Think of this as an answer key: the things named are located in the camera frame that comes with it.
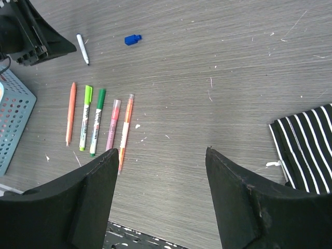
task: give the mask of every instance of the white marker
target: white marker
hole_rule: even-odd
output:
[[[78,40],[79,47],[81,48],[83,58],[84,58],[86,64],[89,66],[90,65],[89,57],[88,57],[87,51],[85,50],[85,46],[84,46],[82,36],[81,36],[81,34],[77,34],[76,37],[77,37],[77,40]]]

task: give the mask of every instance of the pen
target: pen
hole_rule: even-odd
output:
[[[81,34],[77,34],[76,37],[77,37],[78,44],[79,44],[79,47],[81,49],[83,58],[85,60],[85,63],[89,66],[90,65],[90,63],[89,63],[89,57],[88,57],[87,51],[85,49],[82,36],[81,36]]]
[[[82,129],[81,129],[81,138],[79,141],[80,151],[85,150],[85,144],[87,141],[89,109],[90,109],[90,103],[92,101],[92,93],[93,93],[93,88],[91,86],[85,86],[83,120],[82,120]]]
[[[69,143],[72,140],[72,130],[74,122],[74,112],[75,112],[75,99],[76,99],[76,83],[73,82],[71,88],[71,96],[69,98],[69,107],[68,107],[68,116],[67,116],[67,132],[66,132],[66,143],[69,146]]]
[[[112,118],[110,120],[109,131],[108,131],[106,151],[113,147],[115,128],[116,128],[116,123],[117,123],[118,117],[119,117],[120,105],[121,105],[120,100],[114,100]]]
[[[100,118],[102,116],[102,109],[103,109],[103,105],[104,105],[105,94],[106,94],[106,89],[99,90],[97,109],[95,110],[94,125],[93,125],[93,132],[92,132],[91,145],[90,145],[90,156],[91,157],[95,156],[95,151],[97,148],[99,124],[100,124]]]
[[[122,165],[123,165],[123,158],[125,157],[125,148],[126,148],[126,142],[127,142],[127,136],[128,136],[128,130],[129,130],[129,123],[130,123],[131,111],[133,109],[133,104],[134,104],[134,95],[131,94],[131,95],[129,95],[127,110],[126,110],[126,116],[124,118],[123,129],[122,129],[118,175],[121,173],[121,169],[122,169]]]

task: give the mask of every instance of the cable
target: cable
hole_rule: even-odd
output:
[[[9,56],[6,56],[5,60],[6,59],[8,59],[8,61],[9,61],[8,66],[6,66],[5,69],[3,69],[3,70],[0,71],[0,75],[3,74],[4,72],[6,72],[9,69],[10,65],[11,65],[11,58]]]

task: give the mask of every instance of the black device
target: black device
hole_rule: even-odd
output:
[[[101,249],[118,176],[111,149],[21,195],[0,197],[0,248]]]
[[[210,148],[205,165],[223,248],[332,248],[332,194],[280,185]]]
[[[36,65],[75,51],[29,0],[0,1],[0,62],[8,58],[10,63],[11,57],[25,66]]]

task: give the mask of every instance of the pink marker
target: pink marker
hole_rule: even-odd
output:
[[[114,141],[114,136],[115,136],[115,128],[116,128],[116,123],[118,122],[120,105],[121,105],[120,100],[114,100],[113,111],[112,111],[112,119],[110,120],[109,131],[108,131],[106,151],[109,150],[109,149],[112,149],[112,147],[113,147],[113,141]]]

